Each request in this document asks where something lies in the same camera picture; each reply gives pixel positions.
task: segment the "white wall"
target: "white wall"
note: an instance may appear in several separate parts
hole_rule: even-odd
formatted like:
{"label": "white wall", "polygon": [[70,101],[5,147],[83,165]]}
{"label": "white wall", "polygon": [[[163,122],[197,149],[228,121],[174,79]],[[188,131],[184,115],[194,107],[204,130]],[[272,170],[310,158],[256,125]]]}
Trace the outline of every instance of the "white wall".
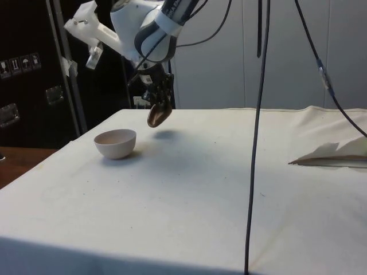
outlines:
{"label": "white wall", "polygon": [[[300,0],[318,53],[340,103],[367,107],[367,1]],[[210,36],[228,1],[209,0],[179,44]],[[257,1],[233,0],[226,24],[204,44],[179,48],[174,59],[178,108],[254,107],[261,60],[256,57]],[[334,108],[323,88],[293,0],[273,0],[264,108]]]}

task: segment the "white bowl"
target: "white bowl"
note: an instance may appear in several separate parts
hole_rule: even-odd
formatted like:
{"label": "white bowl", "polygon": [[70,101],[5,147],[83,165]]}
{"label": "white bowl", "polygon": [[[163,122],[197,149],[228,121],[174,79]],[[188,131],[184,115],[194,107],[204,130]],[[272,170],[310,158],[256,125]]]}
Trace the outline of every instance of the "white bowl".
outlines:
{"label": "white bowl", "polygon": [[101,133],[94,138],[98,151],[109,159],[121,159],[129,155],[135,147],[136,132],[117,129]]}

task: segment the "wooden floor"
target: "wooden floor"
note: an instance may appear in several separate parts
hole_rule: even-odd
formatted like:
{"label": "wooden floor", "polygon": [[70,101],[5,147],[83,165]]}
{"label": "wooden floor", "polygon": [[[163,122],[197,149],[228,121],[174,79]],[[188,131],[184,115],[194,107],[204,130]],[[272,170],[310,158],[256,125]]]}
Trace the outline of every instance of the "wooden floor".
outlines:
{"label": "wooden floor", "polygon": [[0,189],[55,153],[54,149],[0,147]]}

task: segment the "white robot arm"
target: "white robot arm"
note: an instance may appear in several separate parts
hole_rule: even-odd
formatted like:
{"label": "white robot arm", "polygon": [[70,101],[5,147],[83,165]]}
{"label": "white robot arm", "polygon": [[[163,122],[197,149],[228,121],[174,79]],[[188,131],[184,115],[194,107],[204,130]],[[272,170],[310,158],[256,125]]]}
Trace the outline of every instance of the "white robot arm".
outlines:
{"label": "white robot arm", "polygon": [[65,28],[89,45],[87,67],[95,69],[102,54],[101,42],[130,60],[146,86],[145,100],[152,109],[148,125],[159,126],[172,112],[170,103],[173,75],[162,63],[170,60],[177,37],[198,0],[119,0],[111,10],[116,32],[101,24],[95,14],[97,4],[82,4]]}

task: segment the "black cable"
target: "black cable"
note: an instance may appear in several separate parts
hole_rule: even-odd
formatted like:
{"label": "black cable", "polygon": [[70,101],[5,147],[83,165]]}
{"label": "black cable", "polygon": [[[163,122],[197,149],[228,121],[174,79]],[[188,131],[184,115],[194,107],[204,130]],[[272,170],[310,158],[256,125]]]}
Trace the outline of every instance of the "black cable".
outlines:
{"label": "black cable", "polygon": [[331,98],[333,99],[335,105],[337,106],[337,108],[339,109],[339,111],[345,116],[345,118],[351,123],[351,125],[358,131],[360,132],[362,135],[364,135],[367,138],[367,133],[365,131],[363,131],[347,114],[346,112],[343,110],[343,108],[340,106],[337,98],[335,97],[335,95],[332,94],[332,92],[330,93]]}
{"label": "black cable", "polygon": [[248,202],[247,231],[246,231],[246,243],[245,243],[245,275],[249,275],[249,273],[248,273],[248,258],[249,258],[251,220],[252,220],[253,189],[254,189],[254,185],[255,185],[255,164],[256,164],[257,137],[259,135],[260,110],[261,110],[261,100],[263,98],[266,55],[267,55],[268,41],[269,41],[269,29],[270,29],[270,0],[267,0],[266,29],[265,29],[263,59],[262,59],[262,62],[261,62],[259,97],[257,99],[257,106],[256,106],[255,130],[254,130],[254,134],[253,134],[253,146],[252,146],[252,157],[251,157],[250,195],[249,195],[249,202]]}
{"label": "black cable", "polygon": [[232,4],[232,0],[229,0],[228,1],[228,6],[227,6],[227,10],[225,12],[225,15],[224,15],[224,18],[222,20],[222,23],[220,24],[220,26],[218,27],[218,29],[210,36],[208,37],[207,39],[204,39],[202,41],[198,41],[198,42],[195,42],[195,43],[189,43],[189,44],[183,44],[183,45],[178,45],[177,47],[178,48],[181,48],[181,47],[187,47],[187,46],[194,46],[194,45],[198,45],[198,44],[201,44],[201,43],[204,43],[204,42],[207,42],[209,40],[211,40],[214,36],[217,35],[217,33],[222,29],[225,21],[227,20],[227,17],[228,17],[228,13],[229,13],[229,10],[231,9],[231,4]]}
{"label": "black cable", "polygon": [[146,54],[146,56],[143,56],[143,59],[140,61],[140,63],[135,67],[134,73],[132,74],[133,77],[128,82],[128,86],[131,86],[131,84],[136,80],[138,77],[138,69],[143,63],[148,59],[149,55],[155,50],[155,48],[165,39],[167,34],[165,33],[158,41],[153,45],[153,47],[150,49],[150,51]]}
{"label": "black cable", "polygon": [[310,32],[309,32],[309,29],[308,29],[307,24],[306,24],[306,20],[304,20],[304,16],[303,16],[302,10],[300,9],[298,0],[294,0],[294,1],[296,3],[296,6],[297,6],[297,10],[298,10],[300,19],[302,21],[302,25],[303,25],[304,31],[306,32],[307,39],[309,40],[309,43],[310,43],[310,46],[312,48],[312,51],[314,52],[315,58],[318,60],[320,58],[319,58],[319,55],[317,54],[315,45],[314,45],[314,43],[312,41],[312,38],[311,38],[311,35],[310,35]]}
{"label": "black cable", "polygon": [[257,2],[257,57],[261,56],[261,45],[263,43],[263,0]]}
{"label": "black cable", "polygon": [[297,10],[300,16],[300,19],[302,21],[302,25],[304,28],[304,31],[306,32],[307,35],[307,39],[309,40],[310,46],[312,48],[312,51],[314,52],[314,56],[316,58],[319,70],[322,72],[322,77],[324,78],[324,81],[326,80],[326,89],[329,92],[331,98],[333,99],[335,106],[339,109],[339,111],[345,116],[345,118],[351,123],[351,125],[358,131],[360,132],[362,135],[364,135],[367,138],[367,133],[365,131],[363,131],[348,115],[347,113],[343,110],[343,108],[340,106],[337,98],[335,97],[335,93],[334,93],[334,89],[333,86],[331,84],[331,81],[329,80],[329,76],[327,75],[326,69],[324,68],[321,59],[319,58],[319,55],[317,54],[314,42],[312,41],[309,29],[307,27],[307,23],[306,20],[304,19],[303,13],[302,13],[302,9],[299,6],[299,2],[298,0],[294,0],[295,4],[297,6]]}

